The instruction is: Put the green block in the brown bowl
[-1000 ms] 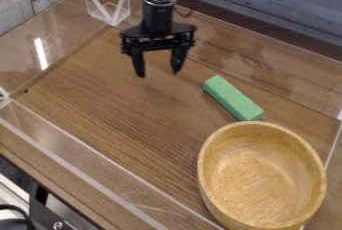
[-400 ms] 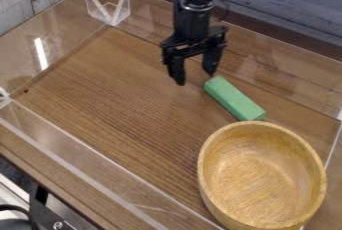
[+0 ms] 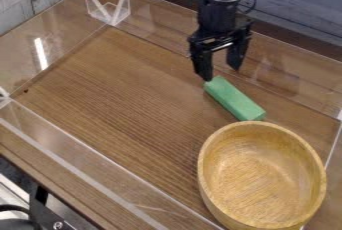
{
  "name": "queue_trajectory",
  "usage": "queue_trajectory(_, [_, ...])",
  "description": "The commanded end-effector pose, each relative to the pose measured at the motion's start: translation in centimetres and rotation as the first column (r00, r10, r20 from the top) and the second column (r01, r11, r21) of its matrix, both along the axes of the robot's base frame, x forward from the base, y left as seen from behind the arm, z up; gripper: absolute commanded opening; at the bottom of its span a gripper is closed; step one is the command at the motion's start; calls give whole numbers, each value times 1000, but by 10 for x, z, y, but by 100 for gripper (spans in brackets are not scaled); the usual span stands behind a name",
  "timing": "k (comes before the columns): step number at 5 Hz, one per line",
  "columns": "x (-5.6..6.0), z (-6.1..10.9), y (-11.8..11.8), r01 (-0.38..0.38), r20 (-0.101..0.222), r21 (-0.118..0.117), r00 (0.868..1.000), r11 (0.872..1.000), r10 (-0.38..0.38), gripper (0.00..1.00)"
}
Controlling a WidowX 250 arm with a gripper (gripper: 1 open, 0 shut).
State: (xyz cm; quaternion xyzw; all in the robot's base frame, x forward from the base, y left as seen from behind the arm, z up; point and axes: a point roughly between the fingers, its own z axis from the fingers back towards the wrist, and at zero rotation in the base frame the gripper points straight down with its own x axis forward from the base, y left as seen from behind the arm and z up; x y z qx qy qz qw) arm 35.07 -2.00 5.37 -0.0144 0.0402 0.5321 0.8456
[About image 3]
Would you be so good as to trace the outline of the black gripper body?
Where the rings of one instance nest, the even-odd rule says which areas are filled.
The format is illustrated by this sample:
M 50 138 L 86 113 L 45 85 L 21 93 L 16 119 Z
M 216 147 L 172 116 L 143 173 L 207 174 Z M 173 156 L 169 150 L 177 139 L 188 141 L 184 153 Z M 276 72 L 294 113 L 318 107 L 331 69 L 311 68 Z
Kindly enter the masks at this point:
M 247 17 L 239 17 L 236 26 L 231 31 L 213 32 L 199 28 L 188 37 L 189 55 L 196 51 L 217 52 L 229 49 L 233 42 L 240 38 L 251 39 L 252 20 Z

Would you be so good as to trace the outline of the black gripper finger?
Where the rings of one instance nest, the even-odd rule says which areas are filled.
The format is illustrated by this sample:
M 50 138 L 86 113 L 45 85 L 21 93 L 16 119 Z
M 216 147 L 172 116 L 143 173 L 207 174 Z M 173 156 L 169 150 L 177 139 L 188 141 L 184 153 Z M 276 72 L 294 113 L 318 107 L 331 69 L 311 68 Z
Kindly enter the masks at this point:
M 227 64 L 237 71 L 244 60 L 245 52 L 248 49 L 249 38 L 237 39 L 228 49 Z
M 191 61 L 195 73 L 201 77 L 205 82 L 212 80 L 212 52 L 196 51 L 191 54 Z

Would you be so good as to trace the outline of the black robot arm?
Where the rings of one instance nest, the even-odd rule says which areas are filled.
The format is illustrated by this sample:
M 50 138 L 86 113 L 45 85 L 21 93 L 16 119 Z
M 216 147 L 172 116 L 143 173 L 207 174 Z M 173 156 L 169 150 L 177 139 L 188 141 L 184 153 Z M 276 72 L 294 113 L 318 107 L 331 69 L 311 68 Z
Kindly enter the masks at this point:
M 256 0 L 197 0 L 197 29 L 188 37 L 195 73 L 208 82 L 213 78 L 212 55 L 225 50 L 225 63 L 237 71 L 251 40 L 252 20 L 245 14 Z

